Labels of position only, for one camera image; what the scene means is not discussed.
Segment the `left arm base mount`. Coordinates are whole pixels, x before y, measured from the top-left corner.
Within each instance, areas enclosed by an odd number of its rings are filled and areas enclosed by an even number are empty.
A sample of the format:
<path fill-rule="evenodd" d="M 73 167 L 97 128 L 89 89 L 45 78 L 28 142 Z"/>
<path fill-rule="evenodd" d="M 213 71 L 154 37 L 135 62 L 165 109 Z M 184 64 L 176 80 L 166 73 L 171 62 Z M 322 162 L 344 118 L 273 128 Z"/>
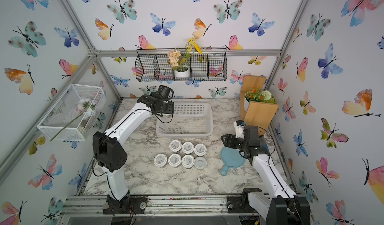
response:
<path fill-rule="evenodd" d="M 142 215 L 145 213 L 148 198 L 146 197 L 131 197 L 125 196 L 122 200 L 115 200 L 113 197 L 107 195 L 107 201 L 104 204 L 104 215 L 128 215 L 136 214 Z"/>

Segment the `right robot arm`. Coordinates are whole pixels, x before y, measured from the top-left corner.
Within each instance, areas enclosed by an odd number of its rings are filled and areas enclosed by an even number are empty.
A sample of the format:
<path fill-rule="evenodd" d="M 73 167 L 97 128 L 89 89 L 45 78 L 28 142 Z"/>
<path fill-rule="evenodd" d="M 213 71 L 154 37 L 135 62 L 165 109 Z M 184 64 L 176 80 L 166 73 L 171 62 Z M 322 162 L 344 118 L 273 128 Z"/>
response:
<path fill-rule="evenodd" d="M 297 195 L 277 170 L 265 138 L 259 134 L 260 127 L 238 120 L 234 128 L 234 134 L 221 136 L 226 151 L 238 152 L 240 158 L 249 161 L 266 188 L 244 189 L 242 207 L 258 214 L 257 225 L 309 225 L 309 202 Z"/>

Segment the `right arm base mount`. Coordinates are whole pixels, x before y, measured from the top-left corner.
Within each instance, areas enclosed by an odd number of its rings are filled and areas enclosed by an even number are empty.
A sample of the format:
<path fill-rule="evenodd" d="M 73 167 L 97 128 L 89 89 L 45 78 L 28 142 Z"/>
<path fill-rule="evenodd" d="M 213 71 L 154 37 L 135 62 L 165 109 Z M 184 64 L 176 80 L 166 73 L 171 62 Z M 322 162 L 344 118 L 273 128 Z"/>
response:
<path fill-rule="evenodd" d="M 253 209 L 249 205 L 248 195 L 251 192 L 262 192 L 259 188 L 245 188 L 240 195 L 227 196 L 227 209 L 229 214 L 245 214 L 253 213 Z"/>

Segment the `yogurt cup back row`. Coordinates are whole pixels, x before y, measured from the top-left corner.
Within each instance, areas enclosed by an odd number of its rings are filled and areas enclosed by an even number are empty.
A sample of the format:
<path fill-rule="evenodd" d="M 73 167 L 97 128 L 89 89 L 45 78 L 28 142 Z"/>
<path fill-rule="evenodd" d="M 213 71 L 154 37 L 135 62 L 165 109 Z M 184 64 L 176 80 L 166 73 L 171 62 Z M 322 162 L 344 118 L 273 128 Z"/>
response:
<path fill-rule="evenodd" d="M 197 156 L 203 157 L 207 153 L 207 147 L 204 144 L 197 144 L 194 147 L 194 152 Z"/>
<path fill-rule="evenodd" d="M 173 153 L 179 153 L 182 149 L 182 143 L 179 140 L 172 140 L 169 148 Z"/>
<path fill-rule="evenodd" d="M 182 144 L 182 152 L 185 155 L 190 155 L 194 152 L 195 146 L 191 142 L 185 142 Z"/>

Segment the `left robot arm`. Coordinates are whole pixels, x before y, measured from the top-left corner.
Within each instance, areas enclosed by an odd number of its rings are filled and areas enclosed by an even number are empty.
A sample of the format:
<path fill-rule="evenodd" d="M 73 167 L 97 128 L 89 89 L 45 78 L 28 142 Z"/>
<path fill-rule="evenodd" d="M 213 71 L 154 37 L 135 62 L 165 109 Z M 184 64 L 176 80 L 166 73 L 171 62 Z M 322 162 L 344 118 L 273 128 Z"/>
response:
<path fill-rule="evenodd" d="M 94 159 L 102 168 L 109 185 L 109 196 L 115 201 L 129 197 L 123 166 L 128 155 L 123 145 L 130 135 L 150 116 L 160 120 L 164 115 L 174 114 L 174 91 L 168 86 L 159 86 L 150 95 L 138 98 L 133 108 L 115 125 L 93 135 Z"/>

